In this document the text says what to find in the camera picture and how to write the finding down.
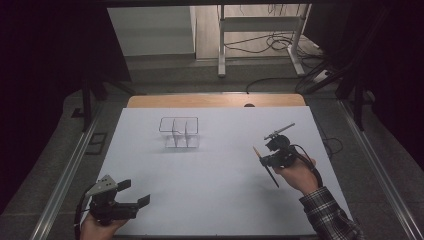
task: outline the black wall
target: black wall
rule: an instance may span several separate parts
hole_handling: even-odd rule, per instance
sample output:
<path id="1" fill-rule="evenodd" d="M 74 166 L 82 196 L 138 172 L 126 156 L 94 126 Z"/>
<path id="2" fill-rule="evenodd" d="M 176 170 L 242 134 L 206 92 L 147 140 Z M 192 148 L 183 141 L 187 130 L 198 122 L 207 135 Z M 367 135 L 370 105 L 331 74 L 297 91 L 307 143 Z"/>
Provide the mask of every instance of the black wall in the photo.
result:
<path id="1" fill-rule="evenodd" d="M 364 62 L 373 110 L 424 170 L 424 3 L 398 1 Z"/>
<path id="2" fill-rule="evenodd" d="M 0 210 L 55 130 L 63 101 L 97 73 L 129 81 L 105 8 L 46 1 L 0 3 Z"/>

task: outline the plaid shirt sleeve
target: plaid shirt sleeve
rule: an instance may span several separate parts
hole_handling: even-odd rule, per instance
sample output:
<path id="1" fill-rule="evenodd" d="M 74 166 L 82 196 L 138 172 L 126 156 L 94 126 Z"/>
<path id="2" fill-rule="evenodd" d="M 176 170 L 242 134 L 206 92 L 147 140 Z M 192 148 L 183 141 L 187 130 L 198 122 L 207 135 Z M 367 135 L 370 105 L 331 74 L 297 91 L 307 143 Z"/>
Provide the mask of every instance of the plaid shirt sleeve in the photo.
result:
<path id="1" fill-rule="evenodd" d="M 300 199 L 314 230 L 323 239 L 362 240 L 364 234 L 358 224 L 349 220 L 333 195 L 322 187 Z"/>

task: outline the black cable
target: black cable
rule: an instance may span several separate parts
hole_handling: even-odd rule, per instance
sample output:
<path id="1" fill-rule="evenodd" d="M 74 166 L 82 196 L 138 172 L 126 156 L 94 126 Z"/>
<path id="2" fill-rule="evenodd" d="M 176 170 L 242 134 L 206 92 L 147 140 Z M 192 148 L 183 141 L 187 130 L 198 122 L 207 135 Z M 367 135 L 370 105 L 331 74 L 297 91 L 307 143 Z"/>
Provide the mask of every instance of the black cable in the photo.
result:
<path id="1" fill-rule="evenodd" d="M 243 10 L 241 9 L 241 4 L 240 4 L 240 12 L 241 12 L 241 14 L 243 14 L 243 16 L 244 16 L 244 12 L 243 12 Z"/>
<path id="2" fill-rule="evenodd" d="M 286 8 L 284 9 L 284 16 L 287 16 L 287 4 L 283 4 L 286 6 Z"/>
<path id="3" fill-rule="evenodd" d="M 219 18 L 219 9 L 218 9 L 218 5 L 216 5 L 216 16 L 218 17 L 218 26 L 219 29 L 221 29 L 221 19 Z"/>
<path id="4" fill-rule="evenodd" d="M 299 54 L 301 57 L 313 57 L 313 58 L 322 58 L 322 59 L 327 58 L 326 55 L 315 55 L 315 54 L 307 53 L 299 45 L 297 45 L 297 48 L 298 48 L 297 49 L 298 50 L 298 54 L 299 54 L 299 52 L 301 53 L 301 54 Z"/>
<path id="5" fill-rule="evenodd" d="M 87 210 L 82 210 L 82 204 L 84 203 L 85 200 L 85 194 L 94 186 L 95 184 L 90 185 L 90 187 L 88 187 L 84 193 L 82 194 L 80 201 L 77 205 L 77 208 L 75 209 L 75 218 L 74 218 L 74 234 L 75 234 L 75 239 L 79 240 L 80 239 L 80 235 L 81 235 L 81 213 L 87 211 Z"/>
<path id="6" fill-rule="evenodd" d="M 279 14 L 279 16 L 281 16 L 281 13 L 283 12 L 283 7 L 284 7 L 284 4 L 281 4 L 280 14 Z"/>
<path id="7" fill-rule="evenodd" d="M 310 68 L 310 69 L 313 69 L 315 66 L 311 66 L 311 65 L 306 64 L 305 61 L 304 61 L 305 59 L 314 59 L 314 57 L 301 57 L 300 58 L 300 62 L 302 63 L 303 66 Z"/>
<path id="8" fill-rule="evenodd" d="M 304 94 L 305 89 L 313 84 L 313 78 L 318 75 L 320 72 L 325 70 L 327 66 L 329 65 L 329 62 L 327 60 L 322 61 L 320 64 L 318 64 L 315 68 L 313 68 L 306 76 L 302 78 L 302 80 L 296 85 L 295 92 L 299 94 Z"/>
<path id="9" fill-rule="evenodd" d="M 274 11 L 275 11 L 275 4 L 268 4 L 268 16 Z"/>
<path id="10" fill-rule="evenodd" d="M 308 104 L 308 100 L 306 98 L 305 98 L 305 103 L 307 105 L 309 105 Z M 314 121 L 315 121 L 315 123 L 318 126 L 318 131 L 322 134 L 322 136 L 324 136 L 324 138 L 322 138 L 322 143 L 324 144 L 324 147 L 326 148 L 326 152 L 328 154 L 328 158 L 331 161 L 331 159 L 333 158 L 333 155 L 334 154 L 337 154 L 337 153 L 339 153 L 339 152 L 341 152 L 343 150 L 343 142 L 340 139 L 338 139 L 338 138 L 329 138 L 327 136 L 327 134 L 325 133 L 324 128 L 322 127 L 321 123 L 318 121 L 316 115 L 313 112 L 312 112 L 312 117 L 314 118 Z M 336 150 L 336 151 L 333 151 L 333 149 L 331 148 L 330 144 L 328 143 L 329 141 L 336 141 L 336 142 L 338 142 L 340 144 L 340 148 L 338 150 Z"/>
<path id="11" fill-rule="evenodd" d="M 343 54 L 345 51 L 352 50 L 352 47 L 354 47 L 354 44 L 356 44 L 365 34 L 367 34 L 368 31 L 369 31 L 369 28 L 362 29 L 362 31 L 359 31 L 354 37 L 352 37 L 349 40 L 349 42 L 345 43 L 344 46 L 342 46 L 341 48 L 339 48 L 335 52 L 331 53 L 331 55 L 324 60 L 324 61 L 327 62 L 327 66 L 330 64 L 330 62 L 333 63 L 333 65 L 334 65 L 335 60 L 337 60 L 341 56 L 341 54 Z M 348 63 L 346 66 L 342 67 L 337 72 L 334 72 L 333 73 L 334 77 L 339 76 L 339 75 L 343 75 L 346 71 L 350 71 L 350 69 L 352 67 L 351 64 L 352 64 L 352 62 Z M 299 94 L 304 94 L 304 92 L 306 90 L 308 90 L 310 92 L 311 90 L 308 89 L 307 87 L 312 85 L 312 84 L 313 84 L 313 79 L 305 76 L 304 79 L 302 79 L 299 82 L 299 84 L 296 86 L 295 92 L 299 93 Z"/>
<path id="12" fill-rule="evenodd" d="M 297 16 L 297 14 L 299 14 L 299 9 L 300 9 L 300 4 L 297 5 L 296 16 Z"/>
<path id="13" fill-rule="evenodd" d="M 318 187 L 323 187 L 324 184 L 322 182 L 322 177 L 321 174 L 318 172 L 318 169 L 315 167 L 314 163 L 312 162 L 312 159 L 308 156 L 308 154 L 306 153 L 305 149 L 303 149 L 301 146 L 295 144 L 292 146 L 296 146 L 299 147 L 300 149 L 302 149 L 303 153 L 305 153 L 306 157 L 305 158 L 302 154 L 299 154 L 296 150 L 291 150 L 288 149 L 293 155 L 295 155 L 297 158 L 299 158 L 302 162 L 304 162 L 306 164 L 306 166 L 309 167 L 309 169 L 311 170 L 311 172 L 315 175 L 317 182 L 318 182 Z"/>
<path id="14" fill-rule="evenodd" d="M 246 49 L 242 49 L 242 48 L 236 48 L 236 47 L 230 47 L 229 46 L 229 45 L 234 45 L 234 44 L 238 44 L 238 43 L 244 43 L 244 42 L 249 42 L 249 41 L 253 41 L 253 40 L 258 40 L 258 39 L 262 39 L 262 38 L 267 38 L 266 44 L 268 45 L 268 47 L 266 47 L 265 49 L 259 50 L 259 51 L 251 51 L 251 50 L 246 50 Z M 290 39 L 287 38 L 287 37 L 284 37 L 283 33 L 273 33 L 273 34 L 255 37 L 255 38 L 250 38 L 250 39 L 245 39 L 245 40 L 241 40 L 241 41 L 237 41 L 237 42 L 225 43 L 224 46 L 228 49 L 238 50 L 238 51 L 242 51 L 242 52 L 262 53 L 262 52 L 265 52 L 266 50 L 268 50 L 270 48 L 272 48 L 273 50 L 276 50 L 276 51 L 287 49 L 288 45 L 284 44 L 284 42 L 291 44 Z M 276 43 L 283 44 L 284 46 L 280 47 L 280 48 L 275 47 L 274 45 Z"/>
<path id="15" fill-rule="evenodd" d="M 259 83 L 259 82 L 263 82 L 263 81 L 268 81 L 268 80 L 280 80 L 280 79 L 296 80 L 296 79 L 299 79 L 299 78 L 298 77 L 293 77 L 293 78 L 289 78 L 289 77 L 287 77 L 287 78 L 284 78 L 284 77 L 275 77 L 275 78 L 272 78 L 271 77 L 271 78 L 258 79 L 258 80 L 255 80 L 255 81 L 247 84 L 247 86 L 246 86 L 246 94 L 249 94 L 249 87 L 252 86 L 253 84 L 256 84 L 256 83 Z"/>

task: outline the metal bar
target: metal bar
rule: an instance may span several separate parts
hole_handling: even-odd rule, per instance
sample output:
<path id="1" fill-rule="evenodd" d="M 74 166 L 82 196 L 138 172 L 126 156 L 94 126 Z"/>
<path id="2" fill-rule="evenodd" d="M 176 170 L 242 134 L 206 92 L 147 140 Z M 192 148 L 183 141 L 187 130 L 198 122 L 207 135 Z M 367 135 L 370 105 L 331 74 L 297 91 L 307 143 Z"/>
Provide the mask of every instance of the metal bar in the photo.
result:
<path id="1" fill-rule="evenodd" d="M 84 151 L 87 148 L 88 142 L 90 141 L 91 135 L 96 128 L 102 108 L 103 103 L 100 102 L 95 108 L 93 121 L 91 122 L 87 131 L 81 135 L 77 147 L 72 153 L 69 162 L 62 173 L 62 176 L 60 177 L 52 192 L 52 195 L 50 196 L 49 201 L 46 204 L 46 207 L 41 213 L 38 223 L 31 235 L 31 240 L 47 238 L 50 229 L 53 226 L 53 222 L 59 212 L 60 206 L 62 205 L 66 193 L 68 192 L 69 186 L 71 185 L 72 179 L 74 178 L 74 175 L 81 162 L 81 158 L 84 155 Z"/>
<path id="2" fill-rule="evenodd" d="M 221 18 L 219 19 L 218 77 L 225 77 L 224 31 L 225 31 L 224 5 L 221 5 Z"/>
<path id="3" fill-rule="evenodd" d="M 395 185 L 390 179 L 386 169 L 381 164 L 380 158 L 377 153 L 374 151 L 371 143 L 369 142 L 366 134 L 359 130 L 356 126 L 354 119 L 351 117 L 351 111 L 348 106 L 345 105 L 343 101 L 338 101 L 339 106 L 344 113 L 347 122 L 349 123 L 350 128 L 352 129 L 353 134 L 355 135 L 358 143 L 364 151 L 364 154 L 367 157 L 367 160 L 379 181 L 381 188 L 383 189 L 387 200 L 392 206 L 396 216 L 398 217 L 400 224 L 408 235 L 409 239 L 418 240 L 424 239 L 420 229 L 415 223 L 414 217 L 397 191 Z"/>
<path id="4" fill-rule="evenodd" d="M 286 127 L 283 127 L 283 128 L 281 128 L 280 130 L 276 130 L 276 131 L 274 131 L 273 133 L 271 133 L 270 135 L 268 135 L 268 137 L 264 137 L 264 140 L 267 140 L 267 139 L 269 139 L 269 138 L 275 138 L 275 137 L 277 137 L 278 136 L 278 134 L 280 133 L 280 132 L 282 132 L 282 131 L 284 131 L 284 130 L 286 130 L 286 129 L 288 129 L 288 128 L 291 128 L 291 127 L 293 127 L 295 125 L 295 123 L 291 123 L 290 125 L 288 125 L 288 126 L 286 126 Z"/>
<path id="5" fill-rule="evenodd" d="M 84 126 L 82 131 L 87 131 L 91 123 L 91 98 L 90 98 L 90 83 L 87 77 L 82 79 L 82 102 L 84 108 Z"/>
<path id="6" fill-rule="evenodd" d="M 300 35 L 302 35 L 303 26 L 305 25 L 306 15 L 308 14 L 309 6 L 310 4 L 306 4 L 305 8 L 303 9 L 302 14 L 300 15 L 300 21 L 297 26 L 297 30 L 293 37 L 293 44 L 290 45 L 287 49 L 298 76 L 305 75 L 302 63 L 299 61 L 299 57 L 297 56 L 297 46 L 299 45 Z"/>
<path id="7" fill-rule="evenodd" d="M 362 105 L 364 104 L 364 86 L 362 81 L 361 75 L 356 78 L 353 120 L 359 127 L 359 130 L 364 131 L 364 127 L 362 126 Z"/>
<path id="8" fill-rule="evenodd" d="M 225 32 L 296 31 L 299 17 L 227 17 Z"/>

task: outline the aluminum rail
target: aluminum rail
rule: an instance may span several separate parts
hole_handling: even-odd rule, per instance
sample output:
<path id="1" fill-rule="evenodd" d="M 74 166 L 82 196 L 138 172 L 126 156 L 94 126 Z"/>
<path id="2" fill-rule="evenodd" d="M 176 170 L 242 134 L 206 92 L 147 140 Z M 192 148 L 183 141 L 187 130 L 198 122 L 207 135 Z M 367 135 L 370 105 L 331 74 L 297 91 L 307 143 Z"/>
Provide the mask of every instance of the aluminum rail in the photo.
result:
<path id="1" fill-rule="evenodd" d="M 399 192 L 397 191 L 386 169 L 381 164 L 380 158 L 374 151 L 366 134 L 356 126 L 355 121 L 351 117 L 352 113 L 350 111 L 350 108 L 346 106 L 345 103 L 342 101 L 339 101 L 339 106 L 342 112 L 344 113 L 346 120 L 349 123 L 350 128 L 352 129 L 353 134 L 358 140 L 359 145 L 364 151 L 368 163 L 370 164 L 371 169 L 376 175 L 377 180 L 379 181 L 380 186 L 387 197 L 387 200 L 392 206 L 396 216 L 399 219 L 400 224 L 405 230 L 405 233 L 408 235 L 408 238 L 411 240 L 423 240 L 423 235 L 420 229 L 418 228 L 413 215 L 411 214 L 405 201 L 402 199 Z"/>
<path id="2" fill-rule="evenodd" d="M 62 176 L 59 178 L 58 183 L 56 184 L 49 201 L 46 204 L 41 216 L 38 220 L 37 225 L 34 228 L 34 231 L 30 237 L 31 240 L 46 239 L 50 229 L 53 226 L 53 222 L 56 219 L 56 216 L 59 212 L 60 206 L 65 199 L 66 193 L 68 192 L 69 186 L 72 183 L 72 180 L 75 176 L 75 173 L 78 169 L 78 166 L 81 162 L 81 159 L 84 155 L 84 152 L 87 148 L 87 145 L 90 141 L 91 136 L 93 135 L 94 129 L 99 120 L 99 115 L 103 109 L 103 103 L 100 102 L 97 104 L 94 110 L 94 118 L 88 127 L 87 131 L 83 133 L 78 141 L 78 145 L 72 153 L 68 164 L 66 165 Z"/>

